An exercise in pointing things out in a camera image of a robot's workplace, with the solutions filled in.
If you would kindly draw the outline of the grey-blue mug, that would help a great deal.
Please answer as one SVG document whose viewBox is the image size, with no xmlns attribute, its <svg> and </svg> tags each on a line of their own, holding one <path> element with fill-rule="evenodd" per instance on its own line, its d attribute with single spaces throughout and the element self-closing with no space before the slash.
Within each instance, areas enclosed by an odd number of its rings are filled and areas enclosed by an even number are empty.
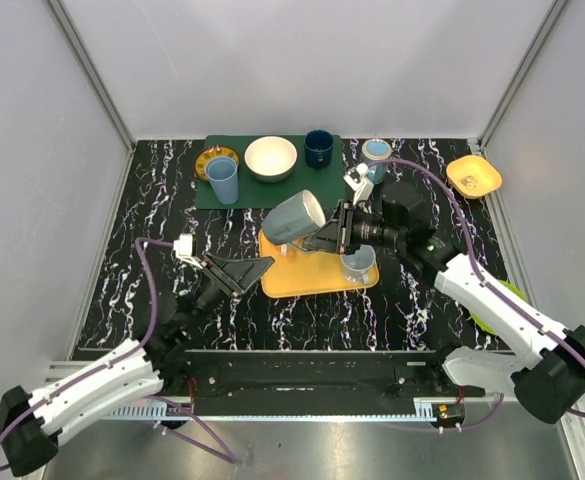
<svg viewBox="0 0 585 480">
<path fill-rule="evenodd" d="M 320 202 L 309 190 L 302 190 L 272 209 L 262 223 L 265 238 L 273 245 L 293 243 L 326 224 Z"/>
</svg>

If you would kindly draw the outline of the white mug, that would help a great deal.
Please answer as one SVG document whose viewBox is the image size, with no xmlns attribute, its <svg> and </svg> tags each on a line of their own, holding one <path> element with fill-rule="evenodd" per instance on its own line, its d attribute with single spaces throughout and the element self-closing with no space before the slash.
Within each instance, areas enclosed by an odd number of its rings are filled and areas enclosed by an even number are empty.
<svg viewBox="0 0 585 480">
<path fill-rule="evenodd" d="M 341 272 L 350 283 L 368 285 L 376 264 L 376 252 L 370 245 L 362 245 L 352 254 L 340 256 Z"/>
</svg>

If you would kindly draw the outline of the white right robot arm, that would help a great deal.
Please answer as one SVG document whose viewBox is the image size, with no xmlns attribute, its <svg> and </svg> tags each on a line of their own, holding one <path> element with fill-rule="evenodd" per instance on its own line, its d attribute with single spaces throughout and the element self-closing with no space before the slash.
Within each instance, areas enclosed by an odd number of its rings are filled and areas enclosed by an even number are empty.
<svg viewBox="0 0 585 480">
<path fill-rule="evenodd" d="M 511 354 L 458 347 L 426 371 L 438 396 L 462 387 L 514 395 L 536 419 L 554 424 L 585 394 L 585 327 L 573 330 L 519 298 L 456 241 L 430 225 L 425 200 L 409 185 L 386 186 L 381 210 L 343 200 L 330 220 L 303 240 L 310 251 L 352 254 L 384 247 L 421 280 L 480 318 Z"/>
</svg>

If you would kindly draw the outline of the blue and beige mug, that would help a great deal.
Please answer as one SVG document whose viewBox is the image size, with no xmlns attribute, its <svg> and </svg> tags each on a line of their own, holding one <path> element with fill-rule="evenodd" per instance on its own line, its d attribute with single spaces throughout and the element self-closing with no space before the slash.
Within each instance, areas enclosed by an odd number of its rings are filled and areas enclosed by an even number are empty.
<svg viewBox="0 0 585 480">
<path fill-rule="evenodd" d="M 368 166 L 368 179 L 374 184 L 380 184 L 387 171 L 385 160 L 389 159 L 392 154 L 392 148 L 388 142 L 383 139 L 368 139 L 361 148 L 359 161 Z"/>
</svg>

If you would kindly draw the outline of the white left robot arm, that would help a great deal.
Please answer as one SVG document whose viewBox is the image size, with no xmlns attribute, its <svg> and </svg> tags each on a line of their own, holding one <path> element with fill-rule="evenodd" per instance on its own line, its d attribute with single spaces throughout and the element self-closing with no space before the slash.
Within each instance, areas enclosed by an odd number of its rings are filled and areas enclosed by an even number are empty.
<svg viewBox="0 0 585 480">
<path fill-rule="evenodd" d="M 47 465 L 77 433 L 116 409 L 156 395 L 189 394 L 194 381 L 178 357 L 184 331 L 225 298 L 239 299 L 273 265 L 271 257 L 241 260 L 210 255 L 194 261 L 201 273 L 194 295 L 160 305 L 142 248 L 137 250 L 150 293 L 150 318 L 140 335 L 75 373 L 31 392 L 21 386 L 0 400 L 0 471 L 23 477 Z"/>
</svg>

